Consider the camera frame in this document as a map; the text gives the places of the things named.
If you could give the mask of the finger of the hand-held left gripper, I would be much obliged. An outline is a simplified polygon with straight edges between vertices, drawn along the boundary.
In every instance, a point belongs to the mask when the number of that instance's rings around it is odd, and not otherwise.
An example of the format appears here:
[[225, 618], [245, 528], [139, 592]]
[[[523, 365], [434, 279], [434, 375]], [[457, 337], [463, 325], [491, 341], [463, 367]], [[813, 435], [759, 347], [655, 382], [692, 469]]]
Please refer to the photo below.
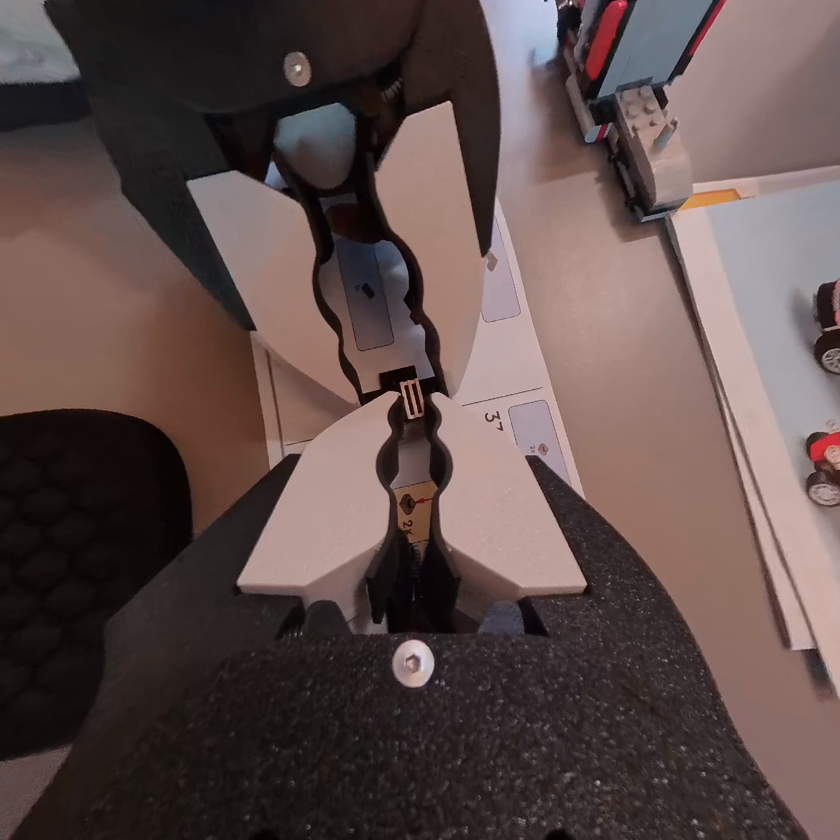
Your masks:
[[258, 340], [299, 373], [356, 403], [340, 364], [339, 336], [318, 306], [317, 252], [303, 207], [237, 171], [186, 185]]
[[404, 119], [375, 170], [374, 190], [406, 264], [411, 319], [423, 328], [441, 390], [454, 396], [474, 348], [485, 259], [451, 101]]

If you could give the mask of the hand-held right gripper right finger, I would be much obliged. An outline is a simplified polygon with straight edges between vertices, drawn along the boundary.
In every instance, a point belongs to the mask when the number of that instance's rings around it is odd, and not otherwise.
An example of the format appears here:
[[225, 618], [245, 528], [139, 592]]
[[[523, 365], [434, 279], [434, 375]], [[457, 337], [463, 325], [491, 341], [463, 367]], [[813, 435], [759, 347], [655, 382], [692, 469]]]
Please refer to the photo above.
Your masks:
[[437, 488], [427, 544], [431, 622], [450, 622], [462, 589], [479, 606], [585, 591], [531, 463], [503, 433], [433, 393], [427, 439]]

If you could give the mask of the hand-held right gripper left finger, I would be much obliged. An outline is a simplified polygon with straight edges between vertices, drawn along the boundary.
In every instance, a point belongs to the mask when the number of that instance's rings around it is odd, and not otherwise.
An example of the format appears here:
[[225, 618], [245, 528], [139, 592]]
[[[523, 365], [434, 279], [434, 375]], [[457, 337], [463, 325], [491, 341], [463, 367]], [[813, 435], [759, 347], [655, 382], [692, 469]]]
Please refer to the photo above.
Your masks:
[[331, 601], [365, 622], [364, 577], [384, 544], [392, 492], [377, 458], [394, 433], [401, 397], [383, 394], [341, 418], [303, 450], [241, 571], [247, 594]]

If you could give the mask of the black lego plate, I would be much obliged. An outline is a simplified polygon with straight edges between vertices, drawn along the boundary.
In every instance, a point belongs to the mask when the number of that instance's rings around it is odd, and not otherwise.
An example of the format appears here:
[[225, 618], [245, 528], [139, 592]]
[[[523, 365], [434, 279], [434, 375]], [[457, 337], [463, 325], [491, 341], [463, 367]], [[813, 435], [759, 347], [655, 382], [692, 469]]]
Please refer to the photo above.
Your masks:
[[426, 378], [422, 378], [417, 372], [415, 365], [385, 371], [379, 374], [380, 387], [382, 391], [398, 392], [401, 388], [401, 383], [409, 382], [417, 379], [419, 388], [424, 395], [439, 391], [438, 379], [433, 374]]

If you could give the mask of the lego truck model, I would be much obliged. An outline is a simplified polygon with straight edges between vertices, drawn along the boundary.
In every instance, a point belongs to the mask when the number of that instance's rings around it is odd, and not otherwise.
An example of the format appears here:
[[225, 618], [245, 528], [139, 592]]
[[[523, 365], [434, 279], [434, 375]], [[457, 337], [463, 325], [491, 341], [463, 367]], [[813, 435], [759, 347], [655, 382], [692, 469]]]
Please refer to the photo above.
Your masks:
[[683, 75], [724, 1], [556, 2], [565, 89], [588, 144], [604, 143], [625, 205], [641, 222], [692, 194], [690, 158], [668, 87]]

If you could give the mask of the open lego instruction booklet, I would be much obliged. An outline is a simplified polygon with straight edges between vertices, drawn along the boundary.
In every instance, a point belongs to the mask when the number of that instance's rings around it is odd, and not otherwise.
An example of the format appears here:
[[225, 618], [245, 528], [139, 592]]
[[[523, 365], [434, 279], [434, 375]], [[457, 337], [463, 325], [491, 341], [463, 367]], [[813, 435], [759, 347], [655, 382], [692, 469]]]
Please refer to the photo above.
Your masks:
[[[404, 302], [404, 259], [388, 242], [363, 245], [336, 237], [319, 272], [322, 294], [350, 339], [350, 360], [363, 385], [380, 386], [380, 373], [413, 368], [432, 373], [424, 331]], [[469, 362], [453, 400], [504, 433], [526, 456], [538, 456], [581, 496], [548, 367], [539, 346], [515, 250], [496, 202], [482, 301]], [[270, 468], [298, 455], [323, 430], [355, 410], [252, 339]]]

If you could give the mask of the closed lego instruction booklet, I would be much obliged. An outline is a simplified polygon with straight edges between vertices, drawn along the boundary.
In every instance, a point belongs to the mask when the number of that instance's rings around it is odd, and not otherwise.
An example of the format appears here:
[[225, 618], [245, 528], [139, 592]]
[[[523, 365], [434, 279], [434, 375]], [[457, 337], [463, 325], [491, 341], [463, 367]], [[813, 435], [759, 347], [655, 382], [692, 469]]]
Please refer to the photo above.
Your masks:
[[838, 509], [816, 505], [805, 441], [838, 431], [838, 376], [812, 356], [812, 295], [838, 278], [838, 166], [702, 185], [725, 203], [667, 227], [770, 578], [782, 638], [838, 681]]

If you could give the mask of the person's left hand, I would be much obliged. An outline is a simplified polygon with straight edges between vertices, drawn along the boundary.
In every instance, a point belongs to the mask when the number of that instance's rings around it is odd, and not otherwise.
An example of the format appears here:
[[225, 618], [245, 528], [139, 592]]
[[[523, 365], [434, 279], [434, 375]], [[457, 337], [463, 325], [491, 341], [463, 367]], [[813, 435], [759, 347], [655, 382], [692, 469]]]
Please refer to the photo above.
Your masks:
[[353, 242], [375, 245], [385, 238], [377, 212], [359, 203], [335, 204], [325, 208], [332, 232]]

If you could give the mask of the black padded wrist rest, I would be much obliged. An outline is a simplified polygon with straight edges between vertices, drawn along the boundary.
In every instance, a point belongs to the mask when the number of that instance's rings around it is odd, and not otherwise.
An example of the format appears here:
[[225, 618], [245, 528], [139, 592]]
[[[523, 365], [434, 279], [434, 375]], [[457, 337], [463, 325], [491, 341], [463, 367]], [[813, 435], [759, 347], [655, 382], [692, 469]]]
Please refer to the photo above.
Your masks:
[[192, 538], [186, 468], [158, 427], [93, 409], [2, 416], [2, 761], [73, 741], [108, 621]]

